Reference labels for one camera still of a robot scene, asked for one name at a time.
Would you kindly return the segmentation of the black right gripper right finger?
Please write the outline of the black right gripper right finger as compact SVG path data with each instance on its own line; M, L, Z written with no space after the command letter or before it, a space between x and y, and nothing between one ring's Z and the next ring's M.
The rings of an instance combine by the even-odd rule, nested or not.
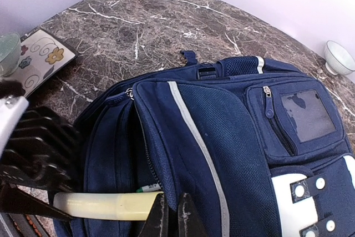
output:
M178 210L178 236L195 237L207 236L205 227L197 212L192 197L188 193L183 193L179 200Z

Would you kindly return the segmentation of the navy blue student backpack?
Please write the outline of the navy blue student backpack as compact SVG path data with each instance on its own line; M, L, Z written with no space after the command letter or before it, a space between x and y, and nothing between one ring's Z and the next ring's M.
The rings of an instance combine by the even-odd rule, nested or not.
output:
M208 236L353 236L354 153L326 87L230 57L121 81L76 119L81 193L159 183L178 235L191 195Z

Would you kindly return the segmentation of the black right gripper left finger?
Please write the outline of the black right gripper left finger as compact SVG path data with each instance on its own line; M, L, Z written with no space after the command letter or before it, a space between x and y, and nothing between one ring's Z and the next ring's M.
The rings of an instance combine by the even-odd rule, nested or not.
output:
M163 193L156 196L143 226L143 236L165 237L169 231L169 206Z

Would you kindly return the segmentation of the yellow highlighter pen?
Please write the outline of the yellow highlighter pen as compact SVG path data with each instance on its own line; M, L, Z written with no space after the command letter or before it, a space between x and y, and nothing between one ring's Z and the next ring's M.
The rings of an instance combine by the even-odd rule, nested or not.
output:
M144 221L161 191L148 193L57 193L53 206L73 217Z

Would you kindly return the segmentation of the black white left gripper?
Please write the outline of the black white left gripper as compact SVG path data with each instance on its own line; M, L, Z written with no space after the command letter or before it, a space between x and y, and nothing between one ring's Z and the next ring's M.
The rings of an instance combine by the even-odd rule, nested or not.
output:
M76 191L82 138L50 108L26 111L28 105L21 83L1 78L1 212L70 221L72 216L19 186L54 193Z

